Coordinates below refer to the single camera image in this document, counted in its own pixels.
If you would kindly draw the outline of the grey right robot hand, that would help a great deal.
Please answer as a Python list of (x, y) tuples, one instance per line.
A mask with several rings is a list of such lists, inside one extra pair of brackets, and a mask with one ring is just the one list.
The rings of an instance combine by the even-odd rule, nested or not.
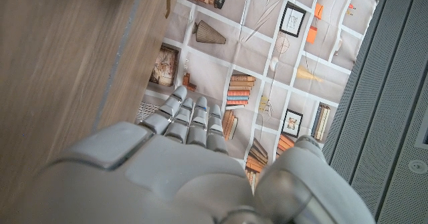
[(301, 136), (251, 187), (228, 155), (220, 109), (178, 87), (138, 124), (63, 150), (2, 223), (373, 223), (356, 191)]

